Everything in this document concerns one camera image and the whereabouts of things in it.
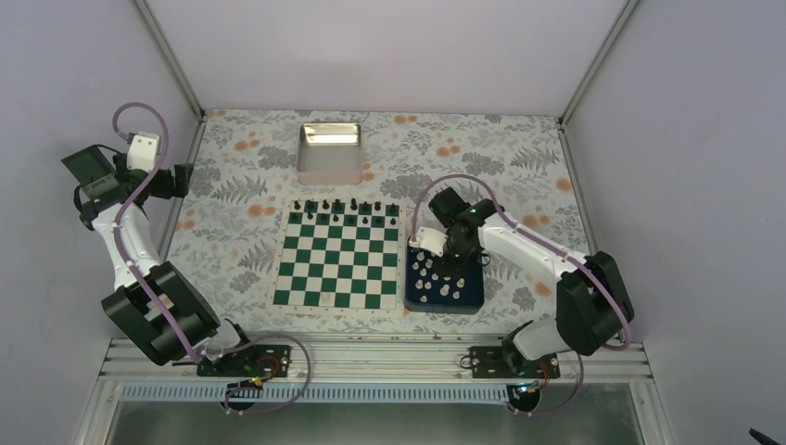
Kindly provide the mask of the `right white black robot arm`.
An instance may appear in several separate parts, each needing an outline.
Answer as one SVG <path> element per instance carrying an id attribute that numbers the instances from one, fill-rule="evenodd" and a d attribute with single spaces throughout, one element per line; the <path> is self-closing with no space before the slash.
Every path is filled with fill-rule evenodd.
<path id="1" fill-rule="evenodd" d="M 458 277 L 491 253 L 529 273 L 534 287 L 555 299 L 553 314 L 502 339 L 501 362 L 509 375 L 524 377 L 539 360 L 557 353 L 590 356 L 619 332 L 630 332 L 635 312 L 608 253 L 582 254 L 556 244 L 516 223 L 495 198 L 471 205 L 448 187 L 428 208 L 442 227 L 420 227 L 408 244 L 434 255 L 441 273 Z"/>

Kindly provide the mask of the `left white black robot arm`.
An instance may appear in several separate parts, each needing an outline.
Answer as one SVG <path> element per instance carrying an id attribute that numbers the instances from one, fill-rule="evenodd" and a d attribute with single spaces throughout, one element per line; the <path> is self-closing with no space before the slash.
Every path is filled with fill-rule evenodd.
<path id="1" fill-rule="evenodd" d="M 114 290 L 102 299 L 106 316 L 157 365 L 176 362 L 193 348 L 200 359 L 222 364 L 234 375 L 257 365 L 258 350 L 238 324 L 221 321 L 200 292 L 152 241 L 143 205 L 149 197 L 185 197 L 193 165 L 135 169 L 129 155 L 91 145 L 61 161 L 75 177 L 73 200 L 82 224 L 100 235 L 114 270 Z"/>

